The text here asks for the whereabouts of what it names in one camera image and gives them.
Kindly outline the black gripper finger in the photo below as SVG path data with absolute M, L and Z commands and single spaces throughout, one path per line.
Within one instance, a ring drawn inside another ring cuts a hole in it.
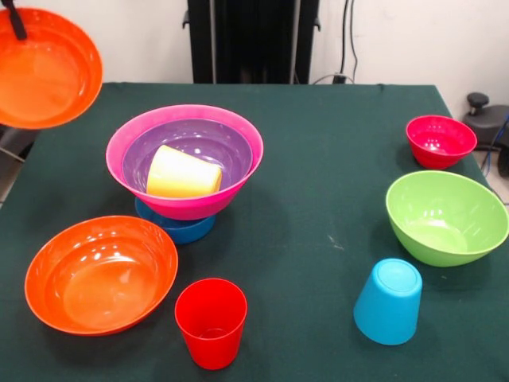
M 8 10 L 10 24 L 14 31 L 16 38 L 19 41 L 27 39 L 27 32 L 25 30 L 23 21 L 20 14 L 18 13 L 13 0 L 5 0 L 5 8 Z

